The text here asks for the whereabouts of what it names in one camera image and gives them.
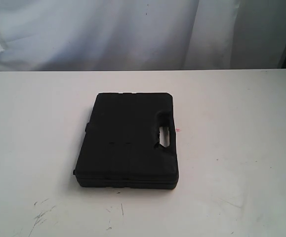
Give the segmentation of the black plastic tool case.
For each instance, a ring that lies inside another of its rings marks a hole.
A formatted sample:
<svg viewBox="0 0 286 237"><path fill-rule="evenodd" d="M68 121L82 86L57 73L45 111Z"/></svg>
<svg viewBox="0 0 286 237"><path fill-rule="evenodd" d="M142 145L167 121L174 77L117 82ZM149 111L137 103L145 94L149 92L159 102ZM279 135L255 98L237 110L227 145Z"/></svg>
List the black plastic tool case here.
<svg viewBox="0 0 286 237"><path fill-rule="evenodd" d="M82 187L172 190L179 180L173 97L99 93L73 174Z"/></svg>

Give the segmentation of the white backdrop curtain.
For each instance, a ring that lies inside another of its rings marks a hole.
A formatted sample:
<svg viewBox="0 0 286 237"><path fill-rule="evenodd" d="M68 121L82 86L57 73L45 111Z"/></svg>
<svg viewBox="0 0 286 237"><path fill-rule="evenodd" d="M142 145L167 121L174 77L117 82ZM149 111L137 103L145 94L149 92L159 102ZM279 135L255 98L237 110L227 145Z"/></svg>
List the white backdrop curtain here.
<svg viewBox="0 0 286 237"><path fill-rule="evenodd" d="M286 0L0 0L0 71L277 68Z"/></svg>

